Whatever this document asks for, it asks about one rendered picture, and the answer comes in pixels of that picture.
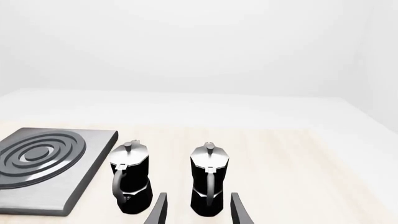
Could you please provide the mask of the black moka pot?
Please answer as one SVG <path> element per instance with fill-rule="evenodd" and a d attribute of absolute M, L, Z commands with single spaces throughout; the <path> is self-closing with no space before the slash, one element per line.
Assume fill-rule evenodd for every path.
<path fill-rule="evenodd" d="M 196 214 L 213 217 L 223 210 L 223 182 L 229 155 L 212 142 L 197 147 L 190 155 L 193 177 L 190 206 Z"/>
<path fill-rule="evenodd" d="M 125 142 L 109 153 L 113 172 L 112 193 L 125 214 L 149 208 L 153 193 L 149 179 L 149 151 L 140 140 Z"/>

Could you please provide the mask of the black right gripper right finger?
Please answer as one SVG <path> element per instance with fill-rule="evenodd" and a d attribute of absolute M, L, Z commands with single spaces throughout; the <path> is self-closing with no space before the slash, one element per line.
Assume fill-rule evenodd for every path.
<path fill-rule="evenodd" d="M 254 224 L 236 192 L 231 193 L 230 209 L 233 224 Z"/>

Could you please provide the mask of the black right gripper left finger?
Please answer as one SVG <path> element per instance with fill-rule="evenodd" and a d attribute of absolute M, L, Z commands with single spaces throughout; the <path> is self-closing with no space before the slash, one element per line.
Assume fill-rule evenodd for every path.
<path fill-rule="evenodd" d="M 162 192 L 144 224 L 165 224 L 167 218 L 167 193 Z"/>

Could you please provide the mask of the flat black stove plate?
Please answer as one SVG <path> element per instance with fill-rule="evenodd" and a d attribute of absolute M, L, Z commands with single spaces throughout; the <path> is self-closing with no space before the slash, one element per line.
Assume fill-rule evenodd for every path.
<path fill-rule="evenodd" d="M 0 141 L 0 215 L 68 216 L 117 140 L 116 130 L 19 128 Z"/>

